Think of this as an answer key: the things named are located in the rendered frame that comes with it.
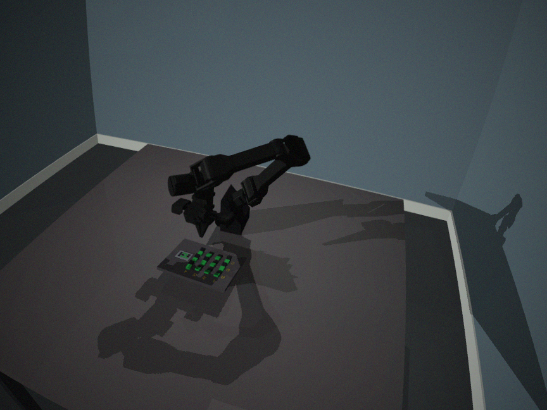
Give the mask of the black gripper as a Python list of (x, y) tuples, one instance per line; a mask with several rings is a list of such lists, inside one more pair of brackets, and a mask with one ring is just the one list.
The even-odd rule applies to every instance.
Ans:
[[(217, 213), (217, 211), (213, 210), (213, 208), (215, 207), (215, 205), (213, 204), (214, 196), (215, 196), (215, 192), (213, 192), (212, 194), (207, 194), (207, 195), (198, 194), (194, 192), (194, 194), (192, 195), (192, 199), (195, 199), (196, 202), (202, 203), (203, 200), (205, 200), (208, 202), (208, 205), (210, 207), (210, 217), (208, 218), (206, 223), (202, 222), (199, 225), (195, 225), (198, 231), (199, 237), (201, 238), (204, 236), (206, 230), (208, 229), (208, 226), (211, 225), (214, 221), (218, 227), (229, 228), (229, 226), (235, 220), (235, 215), (233, 212), (226, 211), (223, 209), (220, 213)], [(172, 204), (172, 213), (180, 215), (183, 213), (182, 210), (186, 210), (186, 208), (190, 204), (192, 204), (190, 200), (180, 198), (177, 201), (175, 201), (175, 203)]]

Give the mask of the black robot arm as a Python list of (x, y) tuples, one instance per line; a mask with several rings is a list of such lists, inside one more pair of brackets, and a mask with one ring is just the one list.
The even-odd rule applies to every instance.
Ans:
[[(259, 175), (245, 178), (241, 182), (242, 188), (236, 192), (233, 190), (227, 196), (227, 200), (237, 213), (247, 204), (251, 207), (260, 204), (268, 192), (268, 186), (289, 168), (308, 164), (310, 155), (302, 138), (288, 135), (283, 139), (273, 139), (268, 144), (230, 156), (210, 155), (190, 165), (190, 173), (170, 176), (168, 191), (171, 196), (193, 192), (212, 194), (214, 187), (228, 180), (233, 173), (273, 159), (274, 161)], [(201, 171), (198, 169), (199, 166)], [(194, 225), (206, 223), (210, 217), (208, 202), (203, 200), (202, 203), (198, 203), (193, 199), (183, 215), (186, 222)]]

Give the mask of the grey switch panel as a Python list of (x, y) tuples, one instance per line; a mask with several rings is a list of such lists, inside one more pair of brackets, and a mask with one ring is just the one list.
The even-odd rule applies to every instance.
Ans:
[(184, 239), (157, 269), (225, 293), (245, 261), (244, 256)]

